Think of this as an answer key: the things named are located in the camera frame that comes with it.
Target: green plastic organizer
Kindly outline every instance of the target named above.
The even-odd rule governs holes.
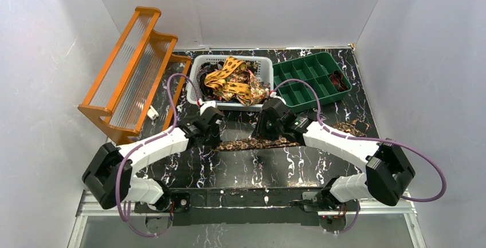
[[[336,70],[343,73],[343,81],[349,87],[348,90],[338,92],[334,88],[329,76]],[[321,105],[343,99],[352,87],[343,70],[327,52],[307,55],[273,65],[274,87],[290,78],[301,79],[309,84],[317,93]],[[317,107],[311,90],[302,83],[286,83],[277,90],[277,93],[294,113]]]

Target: laundry basket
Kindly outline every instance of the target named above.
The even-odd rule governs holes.
[[[197,104],[197,95],[201,96],[201,89],[199,87],[199,79],[197,79],[197,74],[202,66],[202,64],[211,62],[212,64],[216,64],[220,61],[225,61],[229,55],[199,55],[194,59],[193,66],[191,68],[191,73],[189,78],[193,81],[195,88],[192,85],[187,85],[187,100],[191,104]],[[253,61],[258,63],[258,71],[256,73],[256,77],[258,80],[270,83],[270,88],[273,88],[273,66],[272,61],[266,57],[257,57],[257,56],[234,56],[234,58],[244,60],[244,61]],[[225,109],[230,111],[244,111],[244,112],[259,112],[261,111],[262,104],[250,105],[246,106],[240,103],[234,102],[226,102],[226,101],[218,101],[218,109]]]

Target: white wall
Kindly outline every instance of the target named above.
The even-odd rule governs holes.
[[[156,6],[156,30],[178,49],[343,46],[354,43],[377,0],[103,0],[119,30],[137,5]]]
[[[119,36],[101,0],[0,0],[0,246],[66,247],[105,139],[76,107]]]
[[[486,1],[379,0],[356,54],[382,136],[430,155],[445,196],[416,203],[428,247],[484,247]],[[437,174],[410,155],[411,193],[435,195]]]

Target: orange wooden frame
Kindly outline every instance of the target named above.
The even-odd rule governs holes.
[[[98,128],[100,128],[101,131],[103,131],[108,137],[111,138],[111,140],[113,140],[118,145],[132,143],[133,141],[129,137],[139,136],[145,116],[147,115],[148,109],[155,96],[155,92],[162,79],[163,73],[166,69],[168,62],[185,62],[186,63],[186,66],[184,68],[185,74],[187,74],[187,71],[191,64],[191,59],[189,57],[177,56],[172,54],[175,43],[177,42],[178,39],[177,36],[172,34],[158,33],[154,31],[154,26],[158,18],[160,17],[160,14],[161,14],[160,10],[153,7],[137,7],[135,9],[132,18],[130,19],[124,31],[122,32],[120,38],[118,39],[118,42],[115,44],[115,47],[111,51],[111,54],[109,55],[108,59],[103,65],[100,73],[96,77],[93,85],[89,89],[88,94],[84,98],[83,102],[78,106],[78,109],[87,118],[89,118],[91,122],[93,122]],[[118,84],[116,85],[113,94],[108,100],[107,105],[106,106],[90,105],[93,97],[98,91],[98,88],[100,87],[102,81],[104,80],[104,77],[109,71],[114,59],[116,58],[117,54],[122,48],[122,45],[127,39],[130,31],[132,30],[137,18],[139,18],[140,16],[144,16],[146,18],[147,16],[150,16],[151,18],[148,24],[145,26],[146,29],[142,34],[142,38],[138,42],[138,45],[135,48],[135,51],[130,58],[130,61],[127,63],[127,67],[125,68]],[[157,48],[156,45],[158,41],[163,41],[168,43],[168,48],[166,51],[164,49]],[[120,99],[122,98],[122,95],[126,91],[128,87],[128,83],[130,82],[130,79],[133,77],[135,69],[138,66],[138,63],[148,43],[150,43],[154,48],[155,54],[158,55],[160,58],[162,58],[162,63],[160,64],[160,68],[158,69],[157,74],[155,76],[155,81],[151,85],[150,91],[146,98],[146,103],[143,106],[140,117],[138,117],[137,119],[136,126],[134,129],[128,129],[128,128],[121,128],[121,127],[115,127],[113,125],[110,125],[112,115],[115,112],[116,108],[118,107],[118,104],[120,103]],[[177,101],[181,93],[183,83],[184,82],[182,80],[179,82],[176,95],[174,96],[175,101]],[[129,117],[132,117],[133,115],[135,115],[133,112],[128,114]],[[170,115],[172,115],[172,110],[169,111],[167,117],[169,117]]]

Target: pile of fabric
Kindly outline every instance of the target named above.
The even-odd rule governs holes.
[[[263,103],[269,97],[270,83],[260,82],[255,76],[257,70],[257,62],[232,56],[225,62],[202,64],[197,77],[203,100],[232,101],[247,106]]]

